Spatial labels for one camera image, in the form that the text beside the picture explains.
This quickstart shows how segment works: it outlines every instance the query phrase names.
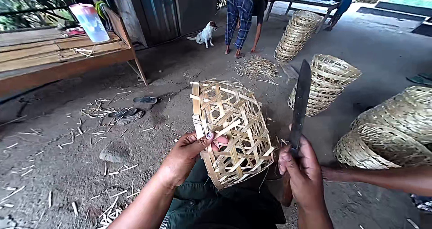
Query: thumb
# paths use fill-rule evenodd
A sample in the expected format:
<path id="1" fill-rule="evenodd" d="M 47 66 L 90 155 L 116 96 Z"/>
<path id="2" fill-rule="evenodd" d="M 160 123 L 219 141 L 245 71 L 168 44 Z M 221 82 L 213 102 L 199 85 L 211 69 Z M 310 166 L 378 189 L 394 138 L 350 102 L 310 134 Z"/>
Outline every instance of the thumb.
<path id="1" fill-rule="evenodd" d="M 212 131 L 209 131 L 204 137 L 190 144 L 189 150 L 196 154 L 200 153 L 203 149 L 205 149 L 213 142 L 214 136 L 214 133 Z"/>
<path id="2" fill-rule="evenodd" d="M 299 165 L 295 162 L 294 157 L 292 157 L 291 152 L 284 152 L 280 155 L 281 159 L 285 161 L 285 167 L 288 171 L 291 179 L 296 179 L 302 177 Z"/>

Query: knife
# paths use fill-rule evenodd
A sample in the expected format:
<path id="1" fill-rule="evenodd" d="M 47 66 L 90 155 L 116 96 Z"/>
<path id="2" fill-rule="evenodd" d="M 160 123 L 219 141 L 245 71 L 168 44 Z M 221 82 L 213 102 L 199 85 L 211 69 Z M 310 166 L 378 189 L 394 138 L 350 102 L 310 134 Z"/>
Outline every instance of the knife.
<path id="1" fill-rule="evenodd" d="M 295 90 L 294 112 L 292 116 L 293 122 L 288 137 L 288 141 L 292 145 L 291 154 L 295 159 L 300 158 L 300 137 L 302 136 L 303 122 L 305 120 L 306 108 L 308 106 L 309 90 L 311 88 L 310 65 L 305 59 L 301 65 L 302 67 L 297 81 L 297 89 Z"/>

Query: wooden table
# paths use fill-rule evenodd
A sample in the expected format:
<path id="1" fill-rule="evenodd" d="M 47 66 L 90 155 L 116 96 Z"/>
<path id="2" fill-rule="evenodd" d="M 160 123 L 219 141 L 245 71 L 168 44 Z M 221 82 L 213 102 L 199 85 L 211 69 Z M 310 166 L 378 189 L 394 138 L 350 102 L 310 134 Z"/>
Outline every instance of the wooden table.
<path id="1" fill-rule="evenodd" d="M 276 1 L 289 2 L 288 9 L 286 10 L 285 14 L 288 13 L 289 9 L 291 8 L 292 3 L 300 3 L 300 4 L 306 4 L 306 5 L 315 5 L 315 6 L 320 6 L 320 7 L 326 7 L 327 13 L 324 16 L 324 19 L 319 23 L 319 25 L 317 27 L 317 31 L 316 31 L 317 33 L 321 30 L 321 27 L 323 26 L 324 22 L 330 16 L 330 12 L 332 12 L 332 10 L 336 9 L 339 6 L 339 2 L 336 2 L 335 0 L 269 0 L 270 7 L 266 13 L 266 21 L 269 19 L 270 11 L 273 8 L 274 2 L 276 2 Z"/>
<path id="2" fill-rule="evenodd" d="M 105 12 L 113 27 L 106 42 L 93 43 L 83 35 L 0 47 L 0 96 L 121 62 L 127 62 L 147 85 L 121 17 L 107 7 Z M 93 53 L 86 56 L 73 48 L 93 50 Z"/>

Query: stacked bamboo baskets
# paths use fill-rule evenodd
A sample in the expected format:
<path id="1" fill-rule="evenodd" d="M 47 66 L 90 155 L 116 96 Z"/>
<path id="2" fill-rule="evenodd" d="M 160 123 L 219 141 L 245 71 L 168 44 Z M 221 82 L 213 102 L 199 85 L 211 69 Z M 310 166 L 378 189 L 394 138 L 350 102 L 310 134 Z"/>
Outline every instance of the stacked bamboo baskets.
<path id="1" fill-rule="evenodd" d="M 432 88 L 411 86 L 364 111 L 336 145 L 336 158 L 349 166 L 386 169 L 432 165 Z"/>
<path id="2" fill-rule="evenodd" d="M 274 52 L 277 61 L 290 61 L 315 32 L 322 17 L 310 11 L 296 11 Z"/>
<path id="3" fill-rule="evenodd" d="M 422 144 L 432 143 L 432 88 L 411 86 L 380 105 L 364 111 L 351 124 L 392 127 Z"/>
<path id="4" fill-rule="evenodd" d="M 344 135 L 334 150 L 349 166 L 387 169 L 432 165 L 432 152 L 393 128 L 365 123 Z"/>
<path id="5" fill-rule="evenodd" d="M 312 79 L 306 116 L 314 116 L 327 109 L 343 88 L 362 74 L 349 63 L 330 55 L 314 55 L 310 65 Z M 288 99 L 288 105 L 293 110 L 296 88 L 297 85 Z"/>
<path id="6" fill-rule="evenodd" d="M 228 144 L 219 143 L 201 152 L 208 175 L 217 189 L 251 178 L 273 163 L 261 107 L 254 93 L 241 83 L 227 81 L 191 82 L 193 123 L 197 137 L 209 130 L 215 137 L 226 135 Z"/>

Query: flip-flop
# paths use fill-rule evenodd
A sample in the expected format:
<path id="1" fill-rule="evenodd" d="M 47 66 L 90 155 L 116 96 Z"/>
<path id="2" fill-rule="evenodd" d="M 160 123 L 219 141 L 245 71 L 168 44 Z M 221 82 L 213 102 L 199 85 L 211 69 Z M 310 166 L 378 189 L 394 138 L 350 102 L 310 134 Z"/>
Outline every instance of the flip-flop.
<path id="1" fill-rule="evenodd" d="M 156 102 L 158 102 L 158 99 L 155 97 L 136 97 L 133 99 L 133 102 L 155 104 Z"/>
<path id="2" fill-rule="evenodd" d="M 423 78 L 426 78 L 426 79 L 432 81 L 432 74 L 420 73 L 420 74 L 418 74 L 418 76 L 421 76 Z"/>
<path id="3" fill-rule="evenodd" d="M 407 77 L 407 80 L 416 84 L 423 84 L 425 86 L 432 86 L 432 81 L 427 79 L 427 78 L 423 78 L 420 76 L 414 76 L 414 77 Z"/>
<path id="4" fill-rule="evenodd" d="M 244 53 L 241 53 L 241 54 L 240 54 L 240 56 L 238 56 L 238 57 L 235 57 L 235 59 L 241 59 L 241 58 L 243 58 L 244 56 L 246 56 L 246 54 L 244 54 Z"/>
<path id="5" fill-rule="evenodd" d="M 138 109 L 125 107 L 122 110 L 108 114 L 109 117 L 130 117 L 137 113 Z"/>

